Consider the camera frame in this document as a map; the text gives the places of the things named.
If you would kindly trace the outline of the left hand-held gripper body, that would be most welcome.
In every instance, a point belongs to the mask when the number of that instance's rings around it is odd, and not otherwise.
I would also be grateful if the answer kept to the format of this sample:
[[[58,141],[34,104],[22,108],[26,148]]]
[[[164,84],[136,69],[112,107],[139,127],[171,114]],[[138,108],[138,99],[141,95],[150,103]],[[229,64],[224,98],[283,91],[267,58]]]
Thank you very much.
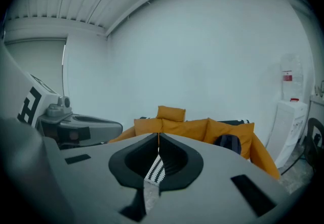
[[[88,126],[73,126],[70,99],[23,71],[1,43],[1,118],[14,118],[53,138],[61,149],[89,145]]]

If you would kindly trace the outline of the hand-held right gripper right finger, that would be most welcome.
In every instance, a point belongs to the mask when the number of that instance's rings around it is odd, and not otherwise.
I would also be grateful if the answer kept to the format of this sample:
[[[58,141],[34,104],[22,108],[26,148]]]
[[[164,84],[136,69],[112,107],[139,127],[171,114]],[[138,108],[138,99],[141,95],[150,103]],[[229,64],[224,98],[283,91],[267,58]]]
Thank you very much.
[[[257,216],[240,194],[233,176],[245,174],[275,204],[289,194],[268,173],[238,154],[190,138],[171,138],[197,150],[204,161],[198,178],[186,189],[162,192],[151,210],[152,223],[251,223]]]

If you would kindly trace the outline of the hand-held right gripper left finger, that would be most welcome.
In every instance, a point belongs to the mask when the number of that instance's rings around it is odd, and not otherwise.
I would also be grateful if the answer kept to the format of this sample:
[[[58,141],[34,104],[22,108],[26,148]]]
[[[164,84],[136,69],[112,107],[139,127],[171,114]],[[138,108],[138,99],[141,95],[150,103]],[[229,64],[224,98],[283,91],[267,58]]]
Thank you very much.
[[[54,223],[158,223],[159,210],[146,213],[144,179],[127,168],[125,159],[134,150],[138,159],[152,164],[148,151],[157,153],[157,136],[143,135],[116,143],[59,150],[52,138],[44,138],[49,173],[55,179],[49,185],[47,202]]]

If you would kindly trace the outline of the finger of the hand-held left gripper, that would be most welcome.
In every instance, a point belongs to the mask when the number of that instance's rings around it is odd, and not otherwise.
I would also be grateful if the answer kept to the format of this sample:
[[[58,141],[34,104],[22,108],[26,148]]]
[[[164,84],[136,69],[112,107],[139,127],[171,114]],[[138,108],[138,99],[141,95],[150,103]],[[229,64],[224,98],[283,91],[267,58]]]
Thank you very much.
[[[85,132],[85,138],[79,136],[79,143],[82,146],[106,143],[117,138],[123,131],[123,125],[119,122],[86,115],[73,114],[72,124],[89,129]]]

